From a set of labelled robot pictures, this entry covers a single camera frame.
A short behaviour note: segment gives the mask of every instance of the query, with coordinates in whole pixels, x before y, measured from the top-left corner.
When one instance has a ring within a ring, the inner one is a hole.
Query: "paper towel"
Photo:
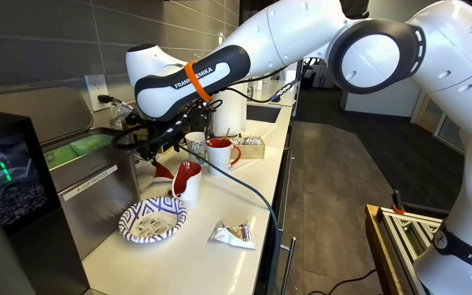
[[[248,84],[231,86],[248,96]],[[213,96],[213,101],[223,101],[222,107],[212,117],[213,137],[236,137],[245,132],[248,120],[248,101],[236,93],[223,91]]]

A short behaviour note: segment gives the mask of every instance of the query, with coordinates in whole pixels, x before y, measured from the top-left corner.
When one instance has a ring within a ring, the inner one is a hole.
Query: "white countertop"
[[[279,86],[282,83],[268,83],[263,99]],[[282,97],[282,111],[276,124],[246,122],[245,137],[263,137],[266,158],[241,160],[231,171],[231,176],[258,189],[271,204],[295,93],[290,91]],[[176,174],[187,155],[168,152],[158,160]],[[171,189],[171,184],[153,184],[153,173],[148,165],[140,166],[141,199],[164,196]],[[248,222],[256,250],[210,242],[218,222],[227,225]],[[187,214],[187,222],[174,237],[156,245],[133,245],[115,233],[87,256],[84,268],[91,288],[109,295],[251,295],[268,224],[269,212],[258,196],[227,178],[210,176],[204,168],[200,204]]]

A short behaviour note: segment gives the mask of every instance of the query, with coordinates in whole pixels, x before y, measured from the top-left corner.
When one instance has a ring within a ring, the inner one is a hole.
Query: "wire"
[[[215,101],[212,104],[209,104],[207,107],[202,107],[204,112],[215,112],[217,109],[222,107],[222,101]],[[171,138],[174,135],[177,135],[181,132],[181,129],[184,129],[186,122],[191,122],[191,119],[194,119],[199,114],[199,104],[194,104],[186,114],[181,115],[181,119],[177,119],[174,122],[174,125],[166,127],[161,135],[151,138],[151,140],[145,140],[145,142],[135,142],[135,143],[122,143],[123,140],[127,140],[127,137],[133,135],[138,130],[145,130],[150,129],[153,122],[138,122],[138,127],[128,129],[120,132],[115,138],[113,138],[113,147],[117,150],[141,150],[141,148],[150,148],[153,145],[163,145],[166,138]]]
[[[250,102],[269,104],[269,102],[282,97],[286,93],[289,93],[289,91],[290,91],[294,86],[297,86],[299,83],[300,83],[300,81],[292,81],[292,83],[282,86],[279,91],[276,91],[276,93],[274,93],[269,99],[266,99],[266,101],[256,101],[254,97],[250,97],[250,96],[240,93],[238,89],[227,89],[227,91],[236,93],[236,94],[240,94],[241,97],[245,97],[245,99],[250,101]]]
[[[197,160],[207,163],[210,168],[217,170],[220,174],[223,174],[225,178],[231,179],[233,183],[250,189],[251,192],[254,192],[268,207],[269,214],[271,214],[271,219],[272,219],[272,224],[274,224],[274,251],[272,251],[272,261],[277,261],[277,256],[279,256],[279,250],[281,250],[281,224],[279,224],[279,219],[276,217],[274,214],[274,209],[272,206],[268,202],[268,199],[264,199],[264,196],[256,191],[254,188],[251,188],[250,184],[233,178],[231,174],[225,173],[223,170],[220,170],[218,166],[212,165],[210,161],[207,161],[205,158],[202,158],[200,155],[191,152],[187,147],[181,145],[181,148],[191,155],[194,155]],[[274,271],[269,274],[269,283],[274,281]]]
[[[282,73],[284,70],[286,70],[286,68],[277,70],[277,71],[274,71],[274,73],[271,73],[271,74],[268,74],[268,76],[261,76],[261,78],[254,78],[254,79],[248,79],[248,81],[238,81],[238,83],[235,83],[235,84],[231,84],[231,86],[248,84],[248,83],[254,83],[254,81],[264,81],[264,79],[268,79],[268,78],[272,78],[272,76]]]
[[[333,292],[335,292],[338,288],[341,288],[341,286],[345,286],[345,284],[351,284],[351,283],[366,281],[366,279],[368,279],[369,276],[372,276],[374,273],[377,273],[377,270],[369,271],[369,273],[364,274],[363,278],[341,281],[341,283],[338,283],[338,284],[330,291],[330,294],[325,294],[325,292],[322,292],[322,291],[312,291],[312,292],[309,292],[309,295],[333,295]]]

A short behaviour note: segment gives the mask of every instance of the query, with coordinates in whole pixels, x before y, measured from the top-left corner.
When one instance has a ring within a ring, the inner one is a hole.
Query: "gray floor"
[[[341,111],[341,91],[300,93],[297,120],[354,133],[404,206],[449,212],[463,184],[464,156],[410,119]]]
[[[284,245],[299,238],[289,295],[325,294],[374,270],[366,240],[366,206],[390,206],[392,189],[356,135],[330,125],[294,124],[289,212]],[[377,274],[340,288],[382,294]]]

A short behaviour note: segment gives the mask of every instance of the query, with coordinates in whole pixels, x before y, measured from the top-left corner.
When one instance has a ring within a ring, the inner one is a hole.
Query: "small box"
[[[241,160],[264,160],[266,143],[258,137],[235,138],[231,140],[241,150]]]

